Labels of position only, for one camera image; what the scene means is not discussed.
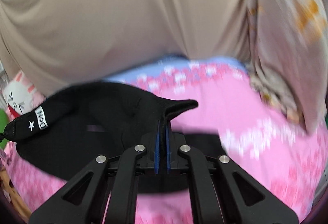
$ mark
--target drawstring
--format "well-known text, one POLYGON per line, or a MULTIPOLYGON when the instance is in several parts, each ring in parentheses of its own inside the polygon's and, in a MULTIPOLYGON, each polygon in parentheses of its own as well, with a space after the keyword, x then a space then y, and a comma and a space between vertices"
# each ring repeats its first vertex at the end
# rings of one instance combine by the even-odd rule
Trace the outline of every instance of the drawstring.
POLYGON ((2 132, 0 132, 0 142, 2 142, 3 141, 3 139, 6 137, 6 132, 4 132, 4 133, 2 133, 2 132))

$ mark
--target green object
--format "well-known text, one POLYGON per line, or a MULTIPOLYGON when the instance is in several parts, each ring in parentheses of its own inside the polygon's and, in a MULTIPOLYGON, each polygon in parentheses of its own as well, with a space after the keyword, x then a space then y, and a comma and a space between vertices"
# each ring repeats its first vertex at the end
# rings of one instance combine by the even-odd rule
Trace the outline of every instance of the green object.
MULTIPOLYGON (((5 111, 0 109, 0 132, 4 131, 4 129, 8 123, 9 123, 9 120, 8 120, 7 114, 5 113, 5 111)), ((6 140, 6 139, 2 140, 2 142, 0 142, 0 148, 4 149, 7 142, 8 142, 8 140, 6 140)))

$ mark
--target blue gripper pad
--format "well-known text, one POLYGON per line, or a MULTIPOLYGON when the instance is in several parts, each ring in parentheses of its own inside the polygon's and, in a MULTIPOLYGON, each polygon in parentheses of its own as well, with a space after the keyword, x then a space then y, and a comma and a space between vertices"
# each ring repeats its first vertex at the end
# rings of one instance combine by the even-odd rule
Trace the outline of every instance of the blue gripper pad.
POLYGON ((167 172, 169 172, 171 170, 171 151, 170 151, 169 129, 167 126, 165 128, 165 137, 166 137, 166 164, 167 164, 167 172))
POLYGON ((160 159, 160 154, 159 154, 159 141, 160 141, 160 137, 159 137, 159 122, 158 122, 158 126, 157 126, 157 136, 156 136, 156 144, 155 144, 155 152, 154 152, 154 169, 155 169, 155 174, 158 174, 159 171, 159 159, 160 159))

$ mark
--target blue fabric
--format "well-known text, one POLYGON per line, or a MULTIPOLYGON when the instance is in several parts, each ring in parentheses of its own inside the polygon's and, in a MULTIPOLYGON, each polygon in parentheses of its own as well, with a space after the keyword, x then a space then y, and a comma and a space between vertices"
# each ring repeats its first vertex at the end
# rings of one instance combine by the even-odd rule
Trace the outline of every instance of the blue fabric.
MULTIPOLYGON (((197 61, 203 64, 213 63, 213 62, 225 63, 235 66, 238 69, 246 72, 245 66, 241 62, 239 62, 237 59, 230 58, 230 57, 218 56, 218 57, 213 57, 204 60, 192 60, 192 61, 197 61)), ((144 66, 140 66, 137 68, 133 68, 130 70, 126 70, 121 73, 107 76, 103 78, 103 80, 106 82, 131 82, 131 81, 135 81, 139 75, 143 75, 143 74, 147 74, 147 76, 151 76, 151 77, 158 77, 160 73, 163 71, 163 69, 167 66, 173 66, 176 69, 183 69, 185 67, 188 67, 190 62, 191 62, 190 60, 183 57, 166 56, 156 62, 144 66)))

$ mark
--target dkny logo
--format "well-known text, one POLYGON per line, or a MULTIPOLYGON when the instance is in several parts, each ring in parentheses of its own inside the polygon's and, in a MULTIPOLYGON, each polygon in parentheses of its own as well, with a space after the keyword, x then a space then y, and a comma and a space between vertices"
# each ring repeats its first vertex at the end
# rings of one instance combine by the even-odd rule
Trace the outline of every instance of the dkny logo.
POLYGON ((48 127, 48 124, 46 122, 46 117, 44 115, 42 107, 38 107, 34 112, 35 112, 36 117, 38 119, 38 124, 39 124, 40 130, 43 130, 46 127, 48 127))

